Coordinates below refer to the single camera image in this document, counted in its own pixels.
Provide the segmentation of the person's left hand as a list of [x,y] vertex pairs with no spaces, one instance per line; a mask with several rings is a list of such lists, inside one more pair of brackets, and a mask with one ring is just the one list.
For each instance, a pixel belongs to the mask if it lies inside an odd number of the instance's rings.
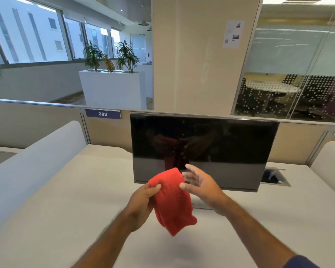
[[153,209],[154,196],[145,196],[145,185],[143,185],[131,195],[128,204],[121,212],[131,233],[143,226]]

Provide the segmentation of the person's right hand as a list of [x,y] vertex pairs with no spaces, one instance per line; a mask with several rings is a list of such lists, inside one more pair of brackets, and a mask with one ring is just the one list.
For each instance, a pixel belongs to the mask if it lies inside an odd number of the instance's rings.
[[209,174],[191,164],[186,164],[185,167],[188,171],[182,172],[184,183],[198,186],[199,195],[196,196],[216,213],[226,217],[231,199]]

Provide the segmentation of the red microfibre cloth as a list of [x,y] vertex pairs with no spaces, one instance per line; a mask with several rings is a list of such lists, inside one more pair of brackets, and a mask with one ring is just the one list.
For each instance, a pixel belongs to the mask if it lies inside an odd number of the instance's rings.
[[178,168],[161,172],[148,181],[151,188],[161,185],[153,196],[154,211],[158,222],[173,237],[185,227],[197,224],[197,218],[192,214],[191,196],[180,188],[184,182]]

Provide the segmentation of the person's right forearm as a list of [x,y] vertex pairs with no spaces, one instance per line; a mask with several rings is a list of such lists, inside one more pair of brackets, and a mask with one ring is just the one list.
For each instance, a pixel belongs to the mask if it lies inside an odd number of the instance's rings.
[[228,196],[222,205],[222,215],[231,223],[258,268],[283,268],[296,256],[295,252]]

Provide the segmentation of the person's left forearm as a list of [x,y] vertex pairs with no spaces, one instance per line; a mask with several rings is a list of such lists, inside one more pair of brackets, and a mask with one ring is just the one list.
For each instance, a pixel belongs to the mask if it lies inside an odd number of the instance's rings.
[[135,222],[123,209],[71,268],[113,268]]

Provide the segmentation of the black computer monitor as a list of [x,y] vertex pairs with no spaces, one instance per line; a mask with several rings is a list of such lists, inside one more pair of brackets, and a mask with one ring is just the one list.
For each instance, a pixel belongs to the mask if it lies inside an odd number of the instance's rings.
[[223,190],[257,192],[280,122],[194,115],[131,113],[135,183],[186,164]]

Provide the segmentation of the white rectangular planter box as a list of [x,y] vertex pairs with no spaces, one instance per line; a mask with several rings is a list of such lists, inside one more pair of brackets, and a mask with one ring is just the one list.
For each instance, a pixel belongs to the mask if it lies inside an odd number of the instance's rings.
[[79,72],[86,106],[102,109],[147,109],[145,72]]

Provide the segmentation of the black office chair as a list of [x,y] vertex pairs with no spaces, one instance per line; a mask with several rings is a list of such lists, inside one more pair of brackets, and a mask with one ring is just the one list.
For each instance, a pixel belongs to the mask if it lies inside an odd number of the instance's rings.
[[306,77],[290,118],[335,122],[335,76]]
[[235,105],[234,115],[252,116],[262,114],[264,104],[267,102],[267,93],[246,85],[243,78]]

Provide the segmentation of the white desk divider panel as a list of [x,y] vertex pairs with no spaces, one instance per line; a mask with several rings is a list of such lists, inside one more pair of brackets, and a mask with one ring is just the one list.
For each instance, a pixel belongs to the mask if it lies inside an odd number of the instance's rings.
[[335,141],[323,146],[310,169],[335,192]]
[[71,121],[0,164],[0,226],[87,146]]

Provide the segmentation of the white oval meeting table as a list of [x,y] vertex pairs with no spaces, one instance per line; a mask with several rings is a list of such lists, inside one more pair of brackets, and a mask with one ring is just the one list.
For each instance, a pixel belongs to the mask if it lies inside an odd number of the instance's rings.
[[247,88],[264,91],[267,93],[267,98],[263,102],[261,113],[265,113],[268,104],[275,96],[282,97],[283,95],[286,95],[288,93],[295,94],[298,93],[300,90],[298,87],[277,81],[246,80],[245,84]]

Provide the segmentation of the small yellow-green potted plant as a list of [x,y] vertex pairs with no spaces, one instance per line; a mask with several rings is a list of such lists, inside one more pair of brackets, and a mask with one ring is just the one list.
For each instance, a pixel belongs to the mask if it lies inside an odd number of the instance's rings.
[[108,72],[113,72],[113,71],[116,70],[114,63],[112,62],[112,60],[110,58],[108,58],[107,54],[104,55],[103,60],[104,60],[104,63],[106,65],[106,69],[107,69]]

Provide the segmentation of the tall green potted plant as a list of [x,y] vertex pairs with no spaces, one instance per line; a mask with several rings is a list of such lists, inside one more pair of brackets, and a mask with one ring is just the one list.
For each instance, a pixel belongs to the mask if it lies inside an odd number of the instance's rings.
[[85,43],[83,53],[85,56],[85,69],[90,69],[94,72],[98,72],[100,68],[100,63],[104,57],[104,54],[100,50],[99,46],[93,44],[92,41],[89,41],[88,43]]
[[119,42],[116,46],[117,49],[117,68],[123,70],[124,67],[127,68],[129,73],[134,73],[134,68],[137,67],[140,62],[140,58],[138,58],[134,54],[134,50],[130,42],[127,42],[126,39]]

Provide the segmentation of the blue shirt sleeve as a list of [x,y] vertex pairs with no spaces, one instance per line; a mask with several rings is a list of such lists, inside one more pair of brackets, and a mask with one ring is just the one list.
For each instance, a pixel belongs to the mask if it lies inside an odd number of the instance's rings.
[[283,266],[283,268],[320,268],[307,257],[304,256],[294,256],[290,258]]

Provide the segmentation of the paper notice on pillar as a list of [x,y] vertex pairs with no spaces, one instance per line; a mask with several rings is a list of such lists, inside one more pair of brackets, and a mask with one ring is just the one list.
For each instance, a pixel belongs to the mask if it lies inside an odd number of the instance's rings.
[[223,48],[239,48],[244,24],[244,20],[230,20],[227,22],[223,39]]

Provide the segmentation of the beige cubicle partition wall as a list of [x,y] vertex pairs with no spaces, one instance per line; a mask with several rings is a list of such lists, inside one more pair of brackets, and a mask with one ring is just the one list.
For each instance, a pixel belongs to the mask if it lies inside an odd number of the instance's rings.
[[[86,143],[132,152],[130,114],[177,115],[152,110],[120,110],[121,119],[88,117],[87,106],[0,99],[0,146],[24,149],[71,121],[78,121]],[[328,142],[334,122],[229,116],[280,122],[268,162],[310,166]]]

